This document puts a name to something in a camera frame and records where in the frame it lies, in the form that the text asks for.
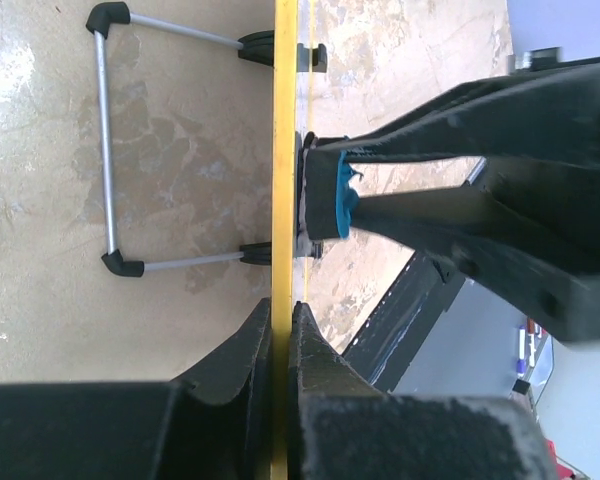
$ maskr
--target aluminum rod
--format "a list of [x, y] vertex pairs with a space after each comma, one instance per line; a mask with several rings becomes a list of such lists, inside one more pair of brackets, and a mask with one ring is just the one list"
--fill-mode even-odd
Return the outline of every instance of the aluminum rod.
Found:
[[476, 166], [473, 167], [473, 170], [471, 170], [471, 173], [469, 174], [469, 176], [467, 177], [467, 183], [469, 185], [473, 185], [473, 182], [476, 181], [476, 178], [478, 178], [478, 175], [480, 175], [480, 173], [482, 172], [482, 169], [484, 168], [484, 166], [487, 164], [487, 159], [482, 157], [478, 163], [476, 163]]
[[100, 135], [102, 141], [102, 183], [104, 190], [104, 216], [106, 224], [107, 253], [118, 249], [116, 234], [116, 210], [113, 195], [113, 160], [111, 158], [111, 126], [109, 123], [109, 87], [107, 81], [106, 40], [100, 32], [96, 39], [96, 62], [98, 64], [98, 97], [100, 101]]
[[209, 257], [185, 258], [183, 260], [171, 260], [169, 262], [145, 263], [145, 272], [154, 272], [156, 270], [165, 270], [167, 268], [195, 267], [205, 263], [226, 262], [229, 260], [239, 260], [244, 257], [243, 252], [224, 253], [222, 255], [211, 255]]
[[236, 50], [242, 50], [244, 47], [241, 42], [231, 38], [221, 37], [220, 35], [215, 35], [213, 33], [203, 32], [202, 30], [196, 30], [195, 28], [165, 22], [163, 20], [158, 20], [157, 18], [145, 17], [144, 15], [137, 15], [135, 13], [131, 14], [131, 23], [142, 25], [144, 27], [155, 28], [157, 30], [163, 30], [165, 32], [186, 35], [187, 37], [208, 40], [210, 42], [219, 43], [226, 47], [235, 48]]

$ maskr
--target white wall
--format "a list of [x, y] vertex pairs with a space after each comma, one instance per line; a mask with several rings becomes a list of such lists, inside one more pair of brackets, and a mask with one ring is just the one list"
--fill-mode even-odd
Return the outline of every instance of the white wall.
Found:
[[516, 54], [562, 47], [563, 60], [600, 56], [600, 0], [509, 0]]

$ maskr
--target concrete floor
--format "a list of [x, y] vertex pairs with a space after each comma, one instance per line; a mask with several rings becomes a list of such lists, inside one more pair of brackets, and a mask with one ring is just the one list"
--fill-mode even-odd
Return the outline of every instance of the concrete floor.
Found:
[[[233, 333], [269, 291], [239, 263], [120, 279], [104, 252], [95, 2], [0, 0], [0, 381], [169, 378]], [[270, 29], [273, 2], [134, 0], [132, 10], [229, 37]], [[327, 0], [316, 40], [321, 135], [375, 128], [467, 80], [504, 72], [504, 0]], [[108, 41], [117, 212], [147, 261], [270, 239], [271, 70], [142, 27]], [[367, 167], [361, 193], [451, 185], [471, 159]], [[342, 349], [410, 252], [354, 234], [309, 269], [308, 299]]]

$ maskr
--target black plastic clamp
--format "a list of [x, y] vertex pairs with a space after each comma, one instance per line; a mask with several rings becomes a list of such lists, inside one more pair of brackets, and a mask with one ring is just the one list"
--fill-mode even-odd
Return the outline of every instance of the black plastic clamp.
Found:
[[112, 23], [129, 25], [131, 23], [131, 12], [124, 2], [99, 3], [91, 9], [87, 19], [87, 30], [91, 33], [98, 32], [104, 38], [109, 36], [109, 27]]
[[263, 267], [271, 265], [271, 242], [240, 245], [240, 251], [244, 253], [240, 259], [242, 263]]
[[[265, 30], [239, 38], [243, 47], [238, 50], [238, 57], [249, 62], [273, 67], [273, 52], [275, 47], [275, 32]], [[322, 43], [316, 48], [309, 49], [302, 43], [298, 44], [298, 72], [308, 72], [309, 64], [312, 71], [325, 73], [327, 71], [327, 47]]]
[[144, 274], [144, 262], [139, 260], [125, 261], [120, 250], [105, 253], [101, 258], [109, 271], [119, 277], [140, 278]]

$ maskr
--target metal stand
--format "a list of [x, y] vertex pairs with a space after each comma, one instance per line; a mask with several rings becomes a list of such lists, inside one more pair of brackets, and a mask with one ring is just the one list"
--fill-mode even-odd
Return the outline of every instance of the metal stand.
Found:
[[[120, 252], [117, 240], [117, 221], [114, 202], [113, 159], [111, 154], [111, 125], [109, 114], [109, 89], [107, 78], [106, 39], [111, 24], [137, 24], [165, 32], [218, 43], [238, 52], [239, 58], [273, 66], [274, 32], [265, 31], [247, 35], [240, 40], [222, 37], [195, 28], [165, 22], [156, 18], [131, 13], [124, 2], [107, 2], [96, 5], [89, 15], [86, 27], [93, 33], [98, 68], [98, 97], [100, 105], [100, 134], [102, 138], [102, 181], [104, 190], [104, 213], [106, 223], [107, 253], [102, 261], [109, 271], [121, 277], [141, 277], [144, 272], [168, 268], [191, 267], [207, 263], [240, 260], [255, 265], [271, 265], [271, 242], [243, 245], [240, 251], [223, 255], [186, 258], [166, 262], [145, 263], [125, 260]], [[309, 51], [300, 45], [299, 48]], [[315, 71], [326, 71], [326, 50], [324, 45], [310, 51], [307, 57]]]

